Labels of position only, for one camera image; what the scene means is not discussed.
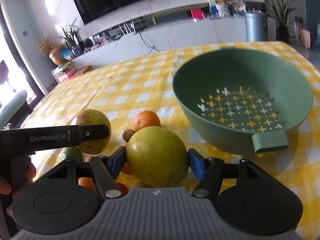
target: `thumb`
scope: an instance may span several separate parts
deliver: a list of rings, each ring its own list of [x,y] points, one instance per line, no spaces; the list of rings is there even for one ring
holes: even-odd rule
[[[8,195],[11,193],[11,185],[0,176],[0,194]]]

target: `silver bolt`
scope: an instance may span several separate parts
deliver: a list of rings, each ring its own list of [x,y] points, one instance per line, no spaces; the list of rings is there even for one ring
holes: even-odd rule
[[[207,191],[206,189],[197,189],[193,192],[193,195],[195,195],[196,197],[207,197],[209,196],[209,191]]]
[[[106,196],[109,198],[117,198],[121,196],[121,191],[117,189],[110,189],[106,191]]]

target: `black cable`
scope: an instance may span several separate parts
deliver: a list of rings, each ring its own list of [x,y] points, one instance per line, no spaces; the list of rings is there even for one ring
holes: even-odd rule
[[[141,35],[141,32],[139,32],[139,34],[140,34],[140,38],[142,39],[144,45],[145,45],[148,49],[150,49],[148,55],[150,55],[150,53],[151,53],[153,50],[155,50],[155,51],[157,51],[157,52],[160,53],[160,51],[156,49],[156,46],[150,46],[150,44],[147,43],[147,42],[143,39],[143,37],[142,37],[142,35]]]

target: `tablecloth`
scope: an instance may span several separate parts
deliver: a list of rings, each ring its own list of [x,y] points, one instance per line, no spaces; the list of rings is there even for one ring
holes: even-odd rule
[[[102,153],[111,155],[126,144],[121,133],[133,127],[135,116],[142,110],[152,110],[158,114],[164,127],[183,140],[187,149],[195,148],[204,157],[215,156],[226,163],[238,163],[241,156],[210,146],[196,133],[172,91],[172,78],[184,62],[200,53],[228,46],[260,50],[283,58],[298,68],[312,87],[313,108],[299,132],[289,138],[290,148],[283,152],[254,155],[250,159],[299,196],[303,216],[296,231],[304,239],[314,240],[320,236],[320,74],[302,55],[282,42],[190,47],[101,67],[55,87],[37,105],[23,128],[70,125],[79,111],[97,109],[111,121],[111,140]],[[37,167],[36,178],[61,161],[60,151],[41,151],[32,157]],[[128,187],[141,185],[134,177],[122,173],[118,181]],[[224,181],[222,190],[234,183],[234,179]],[[179,185],[191,192],[196,184],[192,175],[188,175]]]

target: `gray ribbed surface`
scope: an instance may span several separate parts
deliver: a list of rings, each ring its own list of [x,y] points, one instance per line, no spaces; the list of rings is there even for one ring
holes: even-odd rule
[[[85,226],[57,236],[20,231],[13,240],[301,240],[294,232],[257,237],[226,224],[207,199],[196,199],[185,188],[131,189],[121,199],[107,200]]]

